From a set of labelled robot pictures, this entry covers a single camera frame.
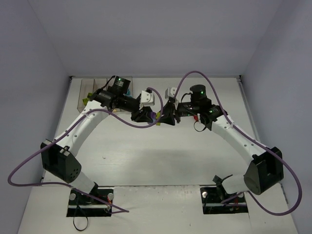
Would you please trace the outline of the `purple flower lego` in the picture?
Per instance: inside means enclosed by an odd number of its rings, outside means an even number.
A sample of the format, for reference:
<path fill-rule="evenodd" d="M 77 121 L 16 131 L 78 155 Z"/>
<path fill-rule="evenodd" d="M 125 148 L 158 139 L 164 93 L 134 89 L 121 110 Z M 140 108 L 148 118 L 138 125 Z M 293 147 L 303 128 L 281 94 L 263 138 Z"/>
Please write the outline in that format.
<path fill-rule="evenodd" d="M 153 122 L 156 121 L 156 113 L 155 112 L 150 112 L 150 117 L 151 117 Z"/>

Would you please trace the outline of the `lime green lego brick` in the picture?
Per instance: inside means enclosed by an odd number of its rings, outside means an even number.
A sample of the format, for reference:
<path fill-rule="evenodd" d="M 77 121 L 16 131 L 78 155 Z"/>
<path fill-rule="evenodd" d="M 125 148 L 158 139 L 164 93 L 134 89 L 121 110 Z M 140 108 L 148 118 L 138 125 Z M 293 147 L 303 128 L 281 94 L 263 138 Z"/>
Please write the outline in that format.
<path fill-rule="evenodd" d="M 161 113 L 157 112 L 157 114 L 156 114 L 156 126 L 161 125 L 160 119 L 161 119 Z"/>

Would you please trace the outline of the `teal lego brick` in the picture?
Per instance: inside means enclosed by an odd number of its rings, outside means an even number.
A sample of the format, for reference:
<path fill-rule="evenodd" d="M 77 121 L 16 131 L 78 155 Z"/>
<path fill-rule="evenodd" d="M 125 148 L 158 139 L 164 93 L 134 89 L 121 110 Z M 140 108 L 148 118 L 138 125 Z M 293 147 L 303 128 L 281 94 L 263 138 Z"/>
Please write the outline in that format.
<path fill-rule="evenodd" d="M 130 96 L 131 95 L 131 91 L 128 89 L 125 95 L 126 96 Z"/>

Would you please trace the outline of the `green printed lego brick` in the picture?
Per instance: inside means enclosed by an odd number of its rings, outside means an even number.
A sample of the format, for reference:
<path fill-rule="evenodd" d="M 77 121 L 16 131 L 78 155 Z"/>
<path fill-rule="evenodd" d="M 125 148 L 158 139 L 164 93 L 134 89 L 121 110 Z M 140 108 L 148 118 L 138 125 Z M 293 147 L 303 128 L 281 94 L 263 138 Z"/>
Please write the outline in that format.
<path fill-rule="evenodd" d="M 92 96 L 92 93 L 88 93 L 87 97 L 82 100 L 82 103 L 83 103 L 84 106 L 87 105 L 87 103 L 90 100 L 91 96 Z"/>

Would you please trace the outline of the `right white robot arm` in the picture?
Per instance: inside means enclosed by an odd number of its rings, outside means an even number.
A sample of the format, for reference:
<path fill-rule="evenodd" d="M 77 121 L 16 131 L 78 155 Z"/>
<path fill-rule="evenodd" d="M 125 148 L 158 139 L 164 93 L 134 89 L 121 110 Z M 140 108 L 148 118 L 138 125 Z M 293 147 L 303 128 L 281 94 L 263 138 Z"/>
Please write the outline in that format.
<path fill-rule="evenodd" d="M 267 147 L 259 147 L 256 142 L 251 142 L 247 136 L 244 136 L 244 131 L 236 130 L 227 112 L 222 111 L 220 106 L 213 104 L 207 98 L 204 85 L 198 84 L 190 88 L 191 100 L 189 102 L 179 102 L 175 99 L 176 93 L 175 87 L 166 90 L 167 103 L 160 122 L 175 125 L 180 123 L 182 117 L 197 116 L 204 125 L 204 129 L 222 137 L 248 166 L 243 175 L 214 177 L 214 182 L 224 193 L 231 195 L 250 191 L 255 195 L 260 195 L 283 179 L 281 151 L 277 147 L 271 148 L 271 151 L 277 154 L 277 157 L 274 157 L 267 151 Z"/>

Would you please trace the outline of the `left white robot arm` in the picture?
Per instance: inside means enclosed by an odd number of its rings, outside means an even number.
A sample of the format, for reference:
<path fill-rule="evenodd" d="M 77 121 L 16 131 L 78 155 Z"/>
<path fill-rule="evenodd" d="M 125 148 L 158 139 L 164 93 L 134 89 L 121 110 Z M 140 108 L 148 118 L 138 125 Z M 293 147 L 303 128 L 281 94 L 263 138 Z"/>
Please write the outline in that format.
<path fill-rule="evenodd" d="M 155 96 L 151 89 L 142 91 L 137 98 L 126 95 L 130 80 L 113 76 L 112 86 L 105 85 L 89 97 L 84 110 L 75 121 L 53 141 L 44 141 L 41 160 L 43 168 L 66 184 L 93 196 L 98 195 L 98 185 L 83 172 L 76 156 L 91 132 L 114 109 L 131 113 L 132 121 L 153 123 L 151 106 Z"/>

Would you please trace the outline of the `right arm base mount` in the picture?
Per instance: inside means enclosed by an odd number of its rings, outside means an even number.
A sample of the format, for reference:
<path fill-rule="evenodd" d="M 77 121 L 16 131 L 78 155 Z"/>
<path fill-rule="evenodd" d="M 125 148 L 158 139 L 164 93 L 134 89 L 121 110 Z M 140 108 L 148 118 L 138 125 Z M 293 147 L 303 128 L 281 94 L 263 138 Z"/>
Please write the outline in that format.
<path fill-rule="evenodd" d="M 229 198 L 235 196 L 236 193 L 228 194 L 222 187 L 222 182 L 230 176 L 220 178 L 215 175 L 213 178 L 214 185 L 200 187 L 202 211 L 204 215 L 247 214 L 249 212 L 243 194 L 229 200 Z"/>

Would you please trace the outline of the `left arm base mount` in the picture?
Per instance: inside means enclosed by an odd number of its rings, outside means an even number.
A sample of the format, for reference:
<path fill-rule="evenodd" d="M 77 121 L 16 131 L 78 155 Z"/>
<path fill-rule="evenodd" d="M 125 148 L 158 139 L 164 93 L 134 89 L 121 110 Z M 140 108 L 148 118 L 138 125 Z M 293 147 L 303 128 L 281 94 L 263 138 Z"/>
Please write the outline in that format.
<path fill-rule="evenodd" d="M 106 204 L 75 190 L 70 191 L 67 217 L 111 217 L 111 212 L 112 208 Z"/>

